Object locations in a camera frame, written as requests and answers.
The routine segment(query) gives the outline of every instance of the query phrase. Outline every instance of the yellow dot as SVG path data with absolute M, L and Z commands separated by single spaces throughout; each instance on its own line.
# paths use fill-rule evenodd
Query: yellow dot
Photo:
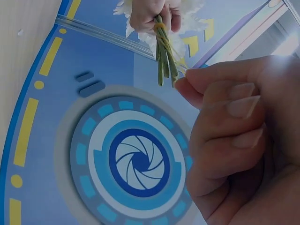
M 65 34 L 66 32 L 67 32 L 66 29 L 63 29 L 63 28 L 60 29 L 60 33 L 61 33 L 61 34 Z
M 11 184 L 15 187 L 15 188 L 20 188 L 22 187 L 22 184 L 23 184 L 23 180 L 22 178 L 15 174 L 11 177 Z
M 35 87 L 36 89 L 38 89 L 38 90 L 41 90 L 41 89 L 44 88 L 44 82 L 42 82 L 42 81 L 35 81 L 34 87 Z

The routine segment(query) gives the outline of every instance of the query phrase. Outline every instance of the blue stripe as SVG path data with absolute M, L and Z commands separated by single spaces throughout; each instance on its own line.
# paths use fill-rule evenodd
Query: blue stripe
M 202 66 L 200 66 L 200 68 L 206 68 L 206 67 L 209 67 L 209 66 L 206 64 L 203 64 Z
M 160 121 L 169 129 L 171 130 L 174 125 L 172 124 L 171 121 L 169 121 L 166 117 L 162 116 L 160 117 Z
M 101 117 L 105 117 L 109 114 L 113 113 L 113 106 L 111 104 L 109 105 L 104 105 L 100 109 L 98 109 L 98 114 Z
M 151 225 L 168 225 L 168 218 L 162 217 L 151 222 Z
M 81 132 L 84 135 L 90 135 L 90 133 L 92 132 L 92 130 L 94 129 L 96 125 L 96 122 L 90 117 L 86 120 L 86 122 L 84 123 Z
M 58 10 L 58 14 L 61 14 L 61 15 L 65 14 L 69 2 L 70 2 L 70 0 L 62 0 L 62 3 L 61 3 L 60 8 Z
M 125 225 L 143 225 L 143 222 L 127 219 Z
M 193 160 L 190 156 L 186 157 L 186 165 L 187 165 L 187 171 L 189 171 L 193 165 Z
M 113 212 L 110 208 L 105 204 L 101 204 L 97 207 L 98 212 L 109 222 L 114 223 L 118 217 L 118 215 Z
M 187 205 L 183 201 L 180 201 L 173 209 L 173 215 L 179 217 L 184 212 L 186 206 Z
M 186 141 L 184 140 L 184 138 L 181 134 L 177 134 L 176 139 L 182 149 L 186 149 L 188 147 Z
M 81 143 L 77 144 L 76 163 L 78 165 L 86 164 L 86 146 L 84 144 L 81 144 Z
M 133 109 L 133 102 L 119 102 L 120 109 Z
M 23 87 L 21 89 L 19 98 L 15 104 L 15 109 L 13 112 L 13 115 L 11 117 L 11 121 L 8 127 L 7 136 L 3 148 L 3 154 L 2 154 L 2 161 L 1 161 L 1 167 L 0 167 L 0 224 L 4 224 L 4 192 L 5 192 L 5 180 L 6 180 L 6 173 L 8 169 L 8 158 L 10 153 L 10 148 L 13 140 L 13 136 L 15 133 L 15 127 L 19 118 L 19 114 L 21 111 L 21 107 L 23 104 L 23 101 L 25 99 L 27 90 L 29 88 L 30 82 L 32 80 L 32 77 L 38 67 L 38 64 L 43 57 L 43 54 L 50 43 L 58 25 L 54 25 L 52 30 L 50 31 L 48 37 L 46 38 L 45 42 L 43 43 L 41 49 L 39 50 L 31 68 L 30 71 L 25 79 L 25 82 L 23 84 Z
M 146 105 L 141 105 L 140 110 L 141 110 L 141 112 L 146 113 L 150 116 L 153 116 L 154 113 L 155 113 L 154 109 L 152 109 L 152 108 L 150 108 L 149 106 L 146 106 Z
M 190 196 L 190 194 L 189 194 L 189 192 L 188 192 L 188 190 L 187 190 L 186 187 L 184 187 L 184 193 L 186 193 L 188 196 Z
M 88 176 L 80 176 L 80 183 L 84 193 L 88 198 L 91 198 L 96 194 Z

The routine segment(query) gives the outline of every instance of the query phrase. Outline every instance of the blue curved border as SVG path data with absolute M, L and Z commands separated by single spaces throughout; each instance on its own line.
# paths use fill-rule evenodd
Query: blue curved border
M 8 127 L 8 132 L 4 144 L 4 149 L 3 149 L 3 155 L 2 155 L 2 162 L 1 162 L 1 167 L 0 167 L 0 224 L 4 224 L 4 193 L 5 193 L 5 179 L 6 179 L 6 172 L 7 172 L 7 167 L 8 167 L 8 158 L 9 158 L 9 152 L 15 132 L 15 127 L 19 118 L 19 114 L 21 111 L 21 107 L 23 104 L 23 101 L 25 99 L 27 90 L 29 88 L 30 82 L 33 78 L 33 75 L 38 67 L 38 64 L 51 40 L 53 37 L 58 25 L 54 25 L 52 30 L 50 31 L 48 37 L 46 38 L 45 42 L 43 43 L 40 51 L 38 52 L 36 59 L 34 60 L 31 69 L 25 79 L 24 85 L 21 89 L 19 98 L 15 104 L 15 109 Z
M 62 0 L 62 3 L 60 5 L 60 8 L 58 10 L 58 14 L 61 14 L 61 15 L 64 15 L 66 10 L 67 10 L 67 7 L 69 5 L 69 2 L 70 0 Z

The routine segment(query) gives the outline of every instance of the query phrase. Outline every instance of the fingernail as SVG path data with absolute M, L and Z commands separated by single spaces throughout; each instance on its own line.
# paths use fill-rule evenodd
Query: fingernail
M 254 83 L 243 83 L 231 88 L 229 98 L 231 100 L 250 97 L 255 89 Z
M 176 86 L 175 86 L 175 84 L 176 84 L 176 82 L 177 82 L 178 80 L 176 80 L 176 81 L 173 81 L 173 83 L 172 83 L 172 87 L 173 88 L 175 88 L 176 89 Z
M 233 139 L 232 145 L 239 149 L 254 148 L 263 134 L 263 129 L 250 131 Z
M 227 104 L 227 111 L 237 118 L 249 118 L 255 109 L 260 96 L 247 97 Z

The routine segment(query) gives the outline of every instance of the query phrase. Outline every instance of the white flower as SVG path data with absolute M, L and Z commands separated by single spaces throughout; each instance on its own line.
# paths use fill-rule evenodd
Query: white flower
M 169 40 L 173 47 L 173 55 L 176 60 L 184 58 L 186 47 L 180 35 L 185 34 L 187 31 L 202 31 L 207 27 L 204 19 L 198 18 L 196 13 L 203 7 L 204 0 L 181 0 L 181 29 L 177 33 L 169 32 Z M 121 0 L 114 10 L 114 15 L 125 14 L 127 18 L 126 37 L 134 31 L 130 26 L 130 16 L 132 13 L 132 0 Z M 153 57 L 156 54 L 156 37 L 148 33 L 139 33 L 138 38 L 146 42 L 153 52 Z

